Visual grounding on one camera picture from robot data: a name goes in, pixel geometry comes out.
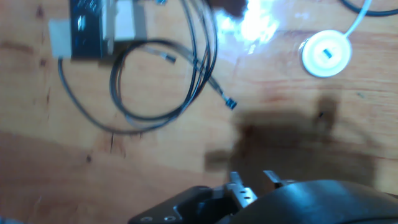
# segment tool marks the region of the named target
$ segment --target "black device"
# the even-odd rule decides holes
[[[136,223],[387,224],[398,223],[398,199],[337,180],[296,182],[264,171],[275,190],[257,199],[236,172],[215,189],[192,187],[130,219]]]
[[[101,7],[101,0],[70,0],[72,58],[99,59],[106,55]]]

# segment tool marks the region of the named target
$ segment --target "cable connector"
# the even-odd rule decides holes
[[[231,110],[233,110],[237,104],[238,103],[236,101],[234,101],[232,98],[230,98],[227,101],[225,101],[225,105],[227,107],[231,108]]]

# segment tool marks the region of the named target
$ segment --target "white circular object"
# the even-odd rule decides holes
[[[302,50],[305,69],[316,77],[332,77],[340,73],[349,63],[351,43],[344,34],[335,30],[324,30],[307,40]]]

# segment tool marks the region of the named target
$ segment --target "wood grain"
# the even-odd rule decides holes
[[[207,86],[168,126],[117,136],[89,123],[60,83],[47,23],[68,17],[68,1],[0,0],[0,214],[30,223],[126,223],[192,185],[222,184],[230,170],[258,194],[263,169],[398,194],[398,17],[365,18],[350,37],[349,66],[321,80],[302,68],[300,44],[320,30],[344,32],[356,15],[337,0],[265,2],[278,22],[267,42],[219,36],[213,75],[238,100],[235,111]],[[149,37],[190,46],[179,1],[143,4]],[[245,9],[213,4],[237,16]],[[396,7],[398,0],[372,4]],[[203,51],[203,39],[199,46]],[[128,62],[123,99],[130,109],[158,114],[183,100],[188,62],[179,57],[170,65],[142,52]],[[64,67],[90,113],[129,127],[109,97],[109,67],[68,61]]]

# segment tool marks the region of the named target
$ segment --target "screw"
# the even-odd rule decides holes
[[[141,221],[142,221],[142,222],[151,222],[152,220],[153,220],[152,217],[144,217],[144,218],[141,218]]]
[[[170,216],[165,217],[164,220],[165,220],[165,221],[168,221],[168,222],[172,222],[172,221],[175,220],[175,217],[172,216],[172,215],[170,215]]]

